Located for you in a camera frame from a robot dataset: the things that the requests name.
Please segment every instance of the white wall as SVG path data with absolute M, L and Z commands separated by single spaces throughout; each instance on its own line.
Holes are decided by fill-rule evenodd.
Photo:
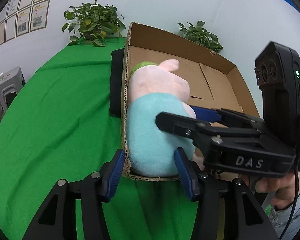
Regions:
M 66 22 L 63 12 L 69 6 L 79 6 L 94 0 L 50 0 L 47 28 L 19 36 L 0 45 L 0 73 L 20 65 L 26 81 L 69 41 L 69 33 L 62 33 Z M 171 32 L 178 31 L 177 22 L 206 21 L 211 27 L 222 0 L 98 0 L 109 3 L 125 16 L 126 27 L 131 21 L 151 25 Z
M 300 14 L 283 0 L 223 0 L 212 27 L 224 50 L 247 83 L 260 115 L 262 93 L 254 60 L 269 41 L 288 46 L 300 55 Z

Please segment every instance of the stuffed toy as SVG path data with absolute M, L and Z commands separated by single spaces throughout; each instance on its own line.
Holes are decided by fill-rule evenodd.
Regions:
M 127 143 L 131 170 L 138 175 L 161 178 L 177 175 L 175 149 L 183 147 L 189 159 L 194 155 L 191 139 L 160 131 L 155 124 L 160 112 L 196 118 L 186 104 L 190 95 L 188 82 L 171 73 L 178 68 L 179 61 L 169 59 L 160 65 L 139 63 L 130 73 Z

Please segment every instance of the green table cover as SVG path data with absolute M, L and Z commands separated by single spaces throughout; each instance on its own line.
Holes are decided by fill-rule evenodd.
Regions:
M 120 119 L 109 114 L 111 52 L 106 47 L 67 46 L 28 81 L 0 124 L 0 227 L 21 240 L 40 204 L 58 179 L 83 179 L 120 148 Z M 179 181 L 146 182 L 122 177 L 103 204 L 115 239 L 186 239 L 197 203 Z M 78 239 L 83 238 L 77 201 Z

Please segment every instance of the light blue plush body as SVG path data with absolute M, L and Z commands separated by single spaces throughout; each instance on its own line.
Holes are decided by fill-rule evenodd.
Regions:
M 182 102 L 171 94 L 150 93 L 136 99 L 127 109 L 127 143 L 131 169 L 146 177 L 177 175 L 174 151 L 183 147 L 189 159 L 194 153 L 192 140 L 160 131 L 155 117 L 168 112 L 190 117 Z

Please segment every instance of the cardboard flap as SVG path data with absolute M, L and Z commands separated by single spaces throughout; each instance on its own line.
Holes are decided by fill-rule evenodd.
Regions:
M 188 81 L 190 86 L 190 96 L 195 98 L 203 98 L 206 100 L 213 100 L 209 86 L 204 78 L 199 63 L 159 51 L 138 48 L 135 46 L 130 46 L 129 48 L 130 69 L 143 61 L 150 61 L 160 64 L 162 61 L 167 59 L 176 59 L 179 61 L 179 69 L 173 73 Z
M 199 107 L 210 108 L 210 109 L 226 108 L 226 109 L 243 113 L 242 107 L 239 106 L 238 103 L 225 104 L 224 102 L 221 101 L 210 101 L 210 100 L 204 100 L 200 98 L 190 98 L 187 104 L 190 106 L 199 106 Z
M 239 104 L 227 76 L 201 63 L 200 67 L 210 87 L 214 101 L 222 103 L 224 107 L 233 105 L 237 108 Z
M 235 65 L 210 49 L 154 27 L 131 22 L 130 45 L 200 62 L 227 74 Z
M 234 67 L 227 74 L 227 78 L 232 86 L 232 90 L 237 98 L 237 102 L 243 109 L 243 112 L 255 117 L 260 117 L 250 90 L 237 67 Z

